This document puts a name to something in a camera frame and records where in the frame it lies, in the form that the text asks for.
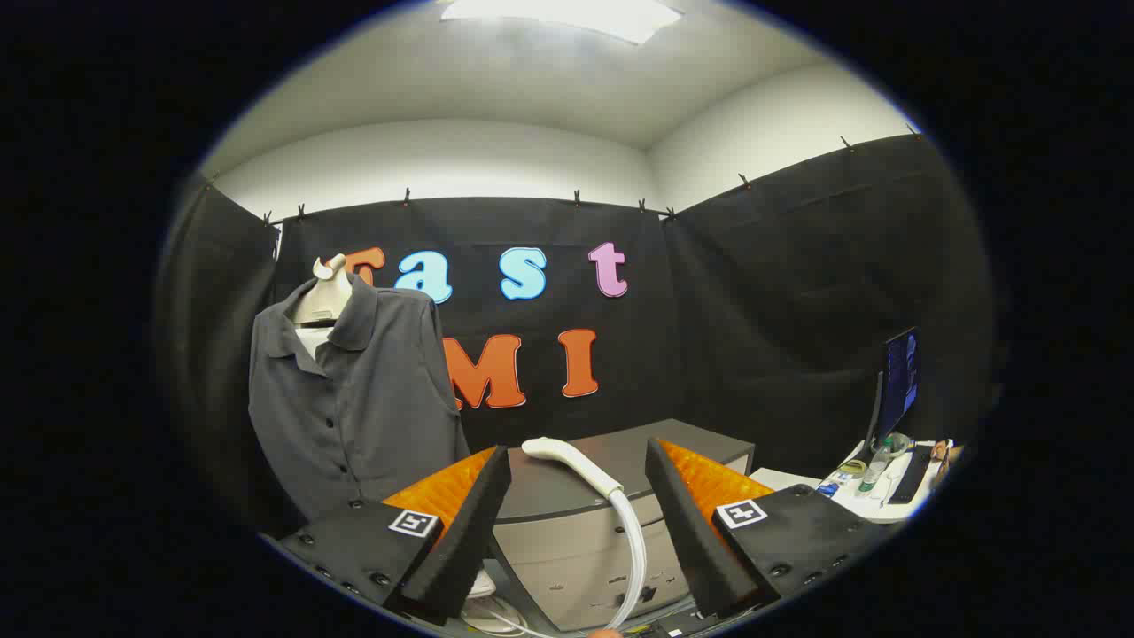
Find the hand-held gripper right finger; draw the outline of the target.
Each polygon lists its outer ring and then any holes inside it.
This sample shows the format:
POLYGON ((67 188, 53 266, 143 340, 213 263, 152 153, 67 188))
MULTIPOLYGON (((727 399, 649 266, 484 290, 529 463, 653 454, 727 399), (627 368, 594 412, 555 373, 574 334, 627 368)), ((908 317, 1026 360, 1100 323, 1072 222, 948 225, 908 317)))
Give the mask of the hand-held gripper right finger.
POLYGON ((668 440, 648 441, 645 473, 705 615, 801 596, 878 546, 878 525, 818 490, 771 490, 668 440))

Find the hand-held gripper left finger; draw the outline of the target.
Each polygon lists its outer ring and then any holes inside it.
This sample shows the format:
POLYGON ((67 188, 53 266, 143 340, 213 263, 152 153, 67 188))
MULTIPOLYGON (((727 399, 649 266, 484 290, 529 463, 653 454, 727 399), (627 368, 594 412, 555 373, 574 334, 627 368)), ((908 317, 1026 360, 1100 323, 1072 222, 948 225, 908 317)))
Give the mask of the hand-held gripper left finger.
POLYGON ((357 501, 276 541, 333 589, 384 612, 442 623, 462 612, 511 484, 490 446, 381 501, 357 501))

